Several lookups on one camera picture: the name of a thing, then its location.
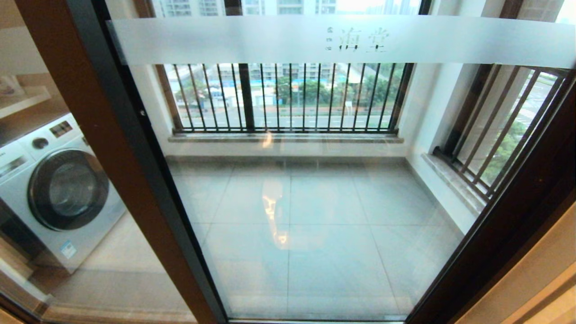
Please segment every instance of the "dark door frame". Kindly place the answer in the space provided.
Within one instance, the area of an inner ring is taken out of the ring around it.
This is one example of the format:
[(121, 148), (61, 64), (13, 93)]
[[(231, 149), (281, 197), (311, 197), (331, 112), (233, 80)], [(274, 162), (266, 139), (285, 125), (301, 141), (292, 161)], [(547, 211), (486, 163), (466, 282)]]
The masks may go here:
[[(104, 2), (17, 4), (62, 96), (176, 288), (200, 323), (227, 322), (134, 80), (113, 50)], [(574, 87), (564, 93), (539, 144), (511, 172), (506, 190), (480, 215), (407, 323), (454, 321), (576, 199)]]

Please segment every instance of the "tiled floor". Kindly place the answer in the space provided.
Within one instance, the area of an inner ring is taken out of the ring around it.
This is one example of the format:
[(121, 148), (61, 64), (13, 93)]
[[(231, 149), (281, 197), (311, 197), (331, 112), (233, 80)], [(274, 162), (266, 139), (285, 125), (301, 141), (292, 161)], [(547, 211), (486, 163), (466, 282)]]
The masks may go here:
[(232, 318), (406, 315), (463, 236), (398, 160), (170, 168)]

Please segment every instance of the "tree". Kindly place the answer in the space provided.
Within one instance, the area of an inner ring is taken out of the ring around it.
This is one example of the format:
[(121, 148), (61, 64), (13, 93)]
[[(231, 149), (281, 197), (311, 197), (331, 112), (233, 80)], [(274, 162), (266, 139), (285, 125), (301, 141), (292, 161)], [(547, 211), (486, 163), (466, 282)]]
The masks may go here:
[[(383, 78), (382, 75), (378, 76), (378, 81), (376, 82), (376, 89), (374, 90), (374, 102), (373, 106), (381, 106), (384, 104), (384, 98), (386, 97), (386, 90), (388, 89), (388, 80)], [(396, 98), (396, 94), (398, 93), (398, 86), (396, 82), (393, 82), (390, 85), (390, 93), (388, 95), (388, 101)], [(370, 89), (368, 91), (372, 91), (374, 89), (374, 76), (368, 76), (366, 80), (364, 80), (362, 84), (363, 89)], [(368, 96), (361, 102), (362, 106), (368, 106), (370, 98)]]
[(492, 183), (496, 179), (525, 132), (526, 127), (524, 124), (518, 121), (512, 123), (510, 130), (504, 136), (496, 153), (494, 153), (494, 157), (488, 167), (486, 167), (486, 170), (484, 170), (482, 177), (486, 179), (487, 183)]
[[(278, 99), (284, 104), (290, 104), (290, 78), (287, 76), (278, 78)], [(302, 103), (304, 96), (304, 82), (298, 82), (298, 91), (292, 91), (293, 103)], [(327, 90), (324, 84), (320, 84), (318, 90), (318, 81), (306, 80), (306, 105), (316, 104), (316, 96), (320, 99), (320, 104), (330, 102), (330, 90)]]
[[(186, 101), (188, 105), (196, 105), (196, 94), (194, 93), (194, 87), (192, 86), (192, 79), (185, 78), (180, 80), (182, 83), (182, 88), (184, 89), (184, 94), (186, 95)], [(198, 90), (198, 95), (200, 97), (206, 97), (208, 95), (208, 90), (206, 89), (206, 84), (202, 79), (194, 78), (194, 82), (196, 83), (196, 89)], [(182, 100), (182, 91), (180, 87), (176, 88), (176, 92), (174, 93), (174, 97), (176, 100)]]

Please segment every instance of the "glass pane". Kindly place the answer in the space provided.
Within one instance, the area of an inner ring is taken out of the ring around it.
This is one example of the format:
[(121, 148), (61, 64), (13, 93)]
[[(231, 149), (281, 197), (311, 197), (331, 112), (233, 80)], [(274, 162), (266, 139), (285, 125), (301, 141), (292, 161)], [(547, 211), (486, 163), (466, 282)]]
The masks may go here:
[[(223, 16), (221, 2), (186, 3), (189, 14), (168, 14), (173, 1), (154, 1), (156, 17), (174, 17), (162, 20), (174, 26), (192, 21), (177, 18), (182, 15), (207, 24), (212, 19), (214, 29), (223, 20), (233, 21), (201, 17)], [(323, 14), (334, 14), (334, 21), (361, 21), (364, 17), (351, 15), (416, 15), (420, 5), (410, 0), (250, 0), (242, 3), (242, 13), (302, 15), (274, 19), (301, 19), (292, 22), (314, 26)], [(216, 9), (208, 14), (204, 7)], [(140, 17), (115, 8), (113, 16)], [(488, 13), (490, 6), (453, 1), (434, 10), (442, 16), (500, 14)], [(262, 17), (243, 19), (255, 23)], [(382, 44), (389, 35), (381, 29), (374, 26), (370, 34), (375, 52), (388, 50)], [(546, 99), (566, 75), (562, 69), (499, 67), (499, 77), (486, 90), (490, 95), (471, 122), (470, 140), (461, 145), (454, 164), (446, 163), (431, 152), (450, 133), (478, 67), (409, 60), (359, 63), (355, 31), (341, 35), (335, 30), (337, 35), (329, 35), (327, 28), (326, 42), (334, 45), (328, 43), (326, 50), (348, 51), (348, 62), (331, 62), (326, 55), (319, 60), (324, 62), (274, 58), (238, 64), (238, 70), (245, 69), (238, 72), (237, 84), (224, 83), (223, 92), (240, 84), (250, 89), (240, 101), (250, 98), (252, 105), (240, 105), (253, 127), (167, 130), (162, 120), (170, 108), (158, 106), (162, 100), (144, 101), (229, 318), (405, 320), (490, 201), (489, 186), (504, 168), (497, 164), (515, 159), (511, 154), (503, 158), (507, 153), (500, 150), (490, 164), (487, 156), (500, 146), (523, 145), (521, 138), (529, 133), (525, 124), (537, 120), (541, 106), (548, 107)], [(257, 32), (237, 34), (244, 40), (259, 37)], [(212, 30), (205, 36), (213, 37)], [(246, 51), (267, 52), (289, 41)], [(209, 46), (202, 50), (223, 52)], [(217, 86), (217, 66), (207, 64), (206, 70), (207, 83)], [(140, 93), (157, 92), (154, 82), (136, 73), (134, 78)], [(402, 79), (410, 82), (402, 84)], [(501, 108), (493, 114), (496, 106)], [(525, 129), (507, 127), (510, 120)], [(482, 133), (487, 133), (484, 144), (474, 148)], [(456, 168), (469, 157), (465, 171)]]
[[(2, 55), (31, 57), (16, 5), (1, 6)], [(41, 58), (10, 68), (0, 73), (1, 294), (51, 323), (196, 323)]]

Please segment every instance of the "floor tile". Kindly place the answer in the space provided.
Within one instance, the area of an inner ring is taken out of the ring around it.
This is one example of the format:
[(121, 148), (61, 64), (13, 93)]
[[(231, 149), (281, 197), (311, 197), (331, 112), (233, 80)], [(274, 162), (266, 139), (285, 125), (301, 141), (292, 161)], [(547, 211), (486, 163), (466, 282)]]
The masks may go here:
[(411, 176), (355, 177), (354, 182), (370, 224), (431, 225), (439, 222), (436, 204)]
[(204, 256), (230, 317), (283, 317), (288, 225), (212, 224)]
[(289, 218), (289, 176), (232, 176), (214, 222), (288, 224)]
[(168, 168), (172, 175), (229, 176), (232, 173), (233, 167), (233, 164), (220, 161), (168, 161)]
[(378, 319), (398, 309), (367, 225), (291, 225), (291, 318)]
[(406, 161), (401, 159), (391, 161), (367, 159), (356, 163), (349, 163), (348, 165), (352, 176), (365, 176), (370, 178), (412, 176)]
[(292, 177), (291, 224), (366, 224), (349, 177)]
[(347, 163), (296, 162), (290, 163), (289, 168), (293, 176), (350, 176)]
[(166, 272), (130, 212), (118, 220), (79, 268), (100, 272)]
[(449, 226), (372, 225), (371, 228), (400, 312), (408, 314), (463, 235)]
[(196, 239), (200, 246), (204, 245), (204, 241), (206, 240), (206, 235), (210, 230), (210, 226), (212, 223), (192, 223), (192, 229), (194, 230), (194, 235), (196, 235)]
[(255, 176), (290, 175), (290, 170), (287, 168), (286, 163), (282, 161), (267, 161), (263, 158), (253, 162), (234, 163), (232, 174)]
[(228, 177), (222, 176), (174, 176), (174, 183), (188, 218), (193, 223), (209, 223), (228, 185)]

